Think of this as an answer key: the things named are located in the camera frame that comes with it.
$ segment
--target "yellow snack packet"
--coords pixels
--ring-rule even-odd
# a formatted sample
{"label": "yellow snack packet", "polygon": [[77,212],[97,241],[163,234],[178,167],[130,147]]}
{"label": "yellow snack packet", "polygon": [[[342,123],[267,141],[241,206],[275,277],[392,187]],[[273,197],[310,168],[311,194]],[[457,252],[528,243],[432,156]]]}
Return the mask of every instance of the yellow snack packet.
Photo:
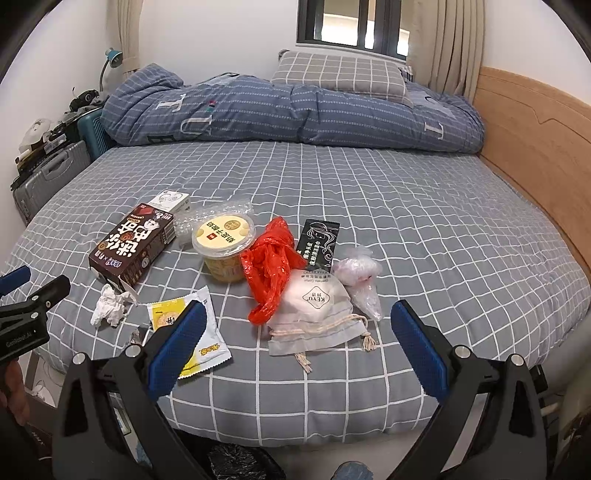
{"label": "yellow snack packet", "polygon": [[179,299],[148,303],[148,315],[150,316],[150,322],[154,331],[162,326],[172,324],[192,300],[203,303],[207,311],[207,326],[193,351],[193,355],[181,371],[179,378],[187,378],[196,373],[203,372],[230,360],[232,357],[228,346],[223,341],[222,335],[217,328],[212,298],[207,287],[200,288],[196,292],[180,297]]}

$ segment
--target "window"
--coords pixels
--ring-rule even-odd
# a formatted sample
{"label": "window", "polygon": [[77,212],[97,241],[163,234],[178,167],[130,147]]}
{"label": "window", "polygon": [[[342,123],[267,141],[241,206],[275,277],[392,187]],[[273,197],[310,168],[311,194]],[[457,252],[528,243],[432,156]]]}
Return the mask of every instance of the window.
{"label": "window", "polygon": [[300,0],[298,43],[406,59],[414,0]]}

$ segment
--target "crumpled tissue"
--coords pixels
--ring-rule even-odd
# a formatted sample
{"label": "crumpled tissue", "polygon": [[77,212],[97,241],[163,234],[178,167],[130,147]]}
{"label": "crumpled tissue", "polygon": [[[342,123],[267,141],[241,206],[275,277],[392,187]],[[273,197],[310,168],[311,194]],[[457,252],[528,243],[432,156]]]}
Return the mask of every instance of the crumpled tissue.
{"label": "crumpled tissue", "polygon": [[100,326],[103,319],[112,327],[117,327],[125,313],[125,302],[136,303],[133,295],[126,291],[116,294],[109,284],[103,286],[100,291],[99,300],[96,302],[95,311],[92,313],[90,323],[96,328]]}

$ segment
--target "blue comforter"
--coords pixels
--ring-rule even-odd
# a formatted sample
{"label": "blue comforter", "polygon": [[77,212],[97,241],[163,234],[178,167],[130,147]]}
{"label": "blue comforter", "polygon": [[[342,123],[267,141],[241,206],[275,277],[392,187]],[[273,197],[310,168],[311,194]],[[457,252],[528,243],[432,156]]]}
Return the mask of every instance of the blue comforter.
{"label": "blue comforter", "polygon": [[313,145],[476,153],[484,126],[464,97],[409,82],[414,107],[234,73],[193,86],[159,65],[129,77],[102,113],[124,146],[167,141],[274,140]]}

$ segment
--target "beige curtain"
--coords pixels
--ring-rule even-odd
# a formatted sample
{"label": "beige curtain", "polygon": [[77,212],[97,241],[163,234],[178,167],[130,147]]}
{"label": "beige curtain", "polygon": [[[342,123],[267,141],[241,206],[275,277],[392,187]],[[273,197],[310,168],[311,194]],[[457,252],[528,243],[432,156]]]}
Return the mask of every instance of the beige curtain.
{"label": "beige curtain", "polygon": [[407,64],[414,80],[470,101],[482,61],[484,0],[414,0]]}
{"label": "beige curtain", "polygon": [[119,40],[123,51],[123,78],[139,69],[139,16],[144,0],[115,0]]}

